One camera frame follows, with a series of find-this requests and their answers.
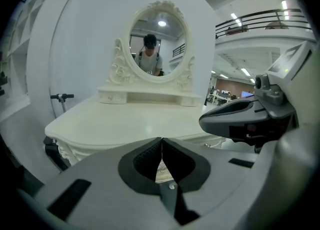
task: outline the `computer monitor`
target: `computer monitor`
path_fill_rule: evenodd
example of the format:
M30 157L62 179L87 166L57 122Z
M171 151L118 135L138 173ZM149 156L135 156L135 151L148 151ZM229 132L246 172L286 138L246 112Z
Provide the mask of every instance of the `computer monitor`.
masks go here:
M241 93L241 97L246 97L246 96L251 96L251 95L253 95L253 94L246 92L246 91L242 91L242 93Z

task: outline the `white tabletop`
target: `white tabletop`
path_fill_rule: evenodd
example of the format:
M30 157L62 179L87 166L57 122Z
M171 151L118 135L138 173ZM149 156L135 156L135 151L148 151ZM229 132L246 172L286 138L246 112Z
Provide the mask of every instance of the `white tabletop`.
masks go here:
M152 137L209 135L199 126L202 105L104 104L96 97L76 105L45 128L45 134L76 147L122 145Z
M217 97L217 98L219 98L219 99L223 99L223 100L231 101L231 98L222 97L222 96L217 96L217 95L216 95L216 97Z

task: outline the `white vanity table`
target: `white vanity table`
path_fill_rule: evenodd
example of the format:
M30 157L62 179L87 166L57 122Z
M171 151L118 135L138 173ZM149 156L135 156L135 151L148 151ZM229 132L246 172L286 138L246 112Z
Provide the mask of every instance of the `white vanity table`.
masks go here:
M186 46L180 65L161 77L141 70L129 46L133 26L154 12L176 18ZM166 1L148 5L135 14L128 30L116 40L109 79L98 87L98 95L50 123L46 135L57 140L62 157L71 165L97 151L158 136L218 147L224 138L205 133L199 126L203 105L192 92L193 60L191 32L180 10ZM157 181L170 178L165 166L160 165L159 172Z

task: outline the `black handle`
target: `black handle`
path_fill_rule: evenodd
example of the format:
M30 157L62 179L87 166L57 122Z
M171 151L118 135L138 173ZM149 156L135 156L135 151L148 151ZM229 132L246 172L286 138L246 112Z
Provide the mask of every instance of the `black handle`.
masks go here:
M65 98L74 98L75 95L67 95L67 94L62 94L62 99L65 99Z
M59 95L60 95L60 94L51 95L50 98L51 98L51 99L59 99ZM61 98L62 98L62 99L74 98L74 97L75 97L75 95L67 95L67 94L62 94L62 95L61 95Z

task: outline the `white t-shirt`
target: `white t-shirt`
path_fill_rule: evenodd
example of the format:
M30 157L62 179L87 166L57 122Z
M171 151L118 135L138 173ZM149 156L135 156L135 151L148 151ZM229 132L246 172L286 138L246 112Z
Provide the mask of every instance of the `white t-shirt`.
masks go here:
M148 74L154 75L156 72L156 68L161 70L162 69L162 58L159 56L157 61L157 53L154 53L151 56L147 56L146 52L142 52L141 60L139 60L139 54L135 56L134 59L135 63Z

